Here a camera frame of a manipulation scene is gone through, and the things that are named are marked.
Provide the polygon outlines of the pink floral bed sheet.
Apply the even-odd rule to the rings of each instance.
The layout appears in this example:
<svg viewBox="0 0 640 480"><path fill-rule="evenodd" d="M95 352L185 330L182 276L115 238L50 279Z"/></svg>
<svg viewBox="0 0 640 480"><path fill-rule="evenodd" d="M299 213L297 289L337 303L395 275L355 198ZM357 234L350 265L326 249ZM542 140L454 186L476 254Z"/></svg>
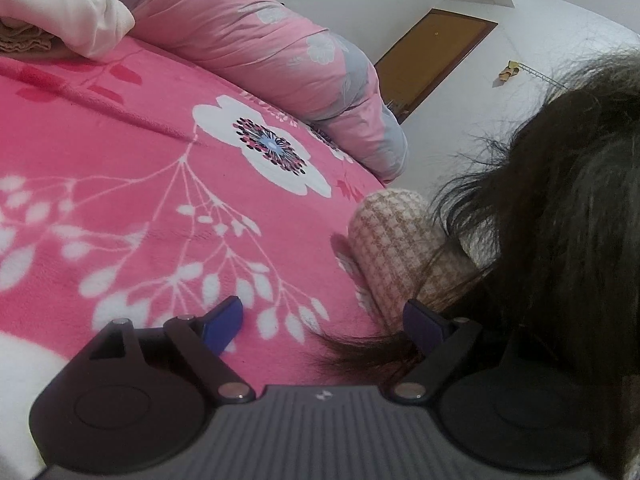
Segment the pink floral bed sheet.
<svg viewBox="0 0 640 480"><path fill-rule="evenodd" d="M103 62L1 62L1 474L42 463L38 393L115 318L158 327L228 296L224 358L316 384L318 333L372 333L347 225L380 182L323 133L143 42Z"/></svg>

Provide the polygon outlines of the pink grey floral duvet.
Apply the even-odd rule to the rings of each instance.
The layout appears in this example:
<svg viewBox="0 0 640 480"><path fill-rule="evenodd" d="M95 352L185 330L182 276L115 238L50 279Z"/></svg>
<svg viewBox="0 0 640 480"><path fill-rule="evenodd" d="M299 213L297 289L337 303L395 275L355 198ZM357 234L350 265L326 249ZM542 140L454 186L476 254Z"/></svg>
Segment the pink grey floral duvet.
<svg viewBox="0 0 640 480"><path fill-rule="evenodd" d="M320 130L383 182L408 141L357 46L278 0L122 0L134 37L209 70Z"/></svg>

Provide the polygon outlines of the brown wooden door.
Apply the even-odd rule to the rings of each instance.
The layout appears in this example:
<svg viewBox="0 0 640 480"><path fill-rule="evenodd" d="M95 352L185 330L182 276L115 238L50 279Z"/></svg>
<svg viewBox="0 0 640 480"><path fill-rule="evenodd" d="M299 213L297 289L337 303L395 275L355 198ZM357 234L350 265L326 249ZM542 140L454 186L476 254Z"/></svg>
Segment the brown wooden door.
<svg viewBox="0 0 640 480"><path fill-rule="evenodd" d="M397 121L404 122L496 27L433 9L406 32L375 64L383 101Z"/></svg>

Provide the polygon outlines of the white shirt under blanket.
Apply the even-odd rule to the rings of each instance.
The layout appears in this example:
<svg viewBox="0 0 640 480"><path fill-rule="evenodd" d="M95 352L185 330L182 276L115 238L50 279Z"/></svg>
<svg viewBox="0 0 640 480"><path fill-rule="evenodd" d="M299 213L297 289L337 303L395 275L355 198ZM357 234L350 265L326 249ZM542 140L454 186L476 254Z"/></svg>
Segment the white shirt under blanket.
<svg viewBox="0 0 640 480"><path fill-rule="evenodd" d="M36 26L92 60L103 58L134 28L134 17L119 0L1 0L1 16Z"/></svg>

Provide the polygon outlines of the folded tan garment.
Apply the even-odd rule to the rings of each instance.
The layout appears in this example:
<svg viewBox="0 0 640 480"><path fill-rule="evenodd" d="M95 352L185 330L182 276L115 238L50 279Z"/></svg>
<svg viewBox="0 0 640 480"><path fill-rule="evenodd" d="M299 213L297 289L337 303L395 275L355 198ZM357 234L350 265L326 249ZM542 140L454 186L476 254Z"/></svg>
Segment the folded tan garment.
<svg viewBox="0 0 640 480"><path fill-rule="evenodd" d="M15 18L2 18L0 29L0 49L6 55L49 52L55 40L50 32Z"/></svg>

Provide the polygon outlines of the operator dark hair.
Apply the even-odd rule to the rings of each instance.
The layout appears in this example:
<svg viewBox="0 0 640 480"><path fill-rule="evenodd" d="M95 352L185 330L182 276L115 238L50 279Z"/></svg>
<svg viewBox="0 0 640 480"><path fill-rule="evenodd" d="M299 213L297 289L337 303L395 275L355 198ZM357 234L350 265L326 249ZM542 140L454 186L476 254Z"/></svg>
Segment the operator dark hair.
<svg viewBox="0 0 640 480"><path fill-rule="evenodd" d="M586 394L593 461L639 474L639 55L614 52L567 74L508 142L438 193L449 229L485 222L495 255L472 322L515 327ZM404 330L323 336L322 364L390 385L421 353Z"/></svg>

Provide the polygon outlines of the beige white houndstooth cardigan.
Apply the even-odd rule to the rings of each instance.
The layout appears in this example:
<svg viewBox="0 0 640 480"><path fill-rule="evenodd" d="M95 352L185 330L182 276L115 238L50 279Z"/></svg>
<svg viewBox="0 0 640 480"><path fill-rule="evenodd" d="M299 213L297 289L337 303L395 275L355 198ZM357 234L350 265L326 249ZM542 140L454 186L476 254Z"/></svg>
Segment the beige white houndstooth cardigan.
<svg viewBox="0 0 640 480"><path fill-rule="evenodd" d="M483 317L480 284L495 255L485 222L449 229L417 192L386 188L363 199L348 225L352 258L369 287L372 318L384 335L402 329L410 299L445 318Z"/></svg>

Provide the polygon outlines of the wall hook rack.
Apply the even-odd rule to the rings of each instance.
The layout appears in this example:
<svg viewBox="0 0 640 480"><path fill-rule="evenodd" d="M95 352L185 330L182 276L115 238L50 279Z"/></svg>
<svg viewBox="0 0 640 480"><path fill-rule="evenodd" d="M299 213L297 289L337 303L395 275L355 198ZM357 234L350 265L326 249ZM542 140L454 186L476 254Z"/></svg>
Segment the wall hook rack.
<svg viewBox="0 0 640 480"><path fill-rule="evenodd" d="M506 63L506 67L498 73L498 81L500 84L505 84L510 79L518 76L518 74L527 74L533 78L536 78L540 81L543 81L545 84L553 88L565 89L564 84L559 82L544 73L541 73L539 70L535 70L533 67L530 67L524 63L509 61Z"/></svg>

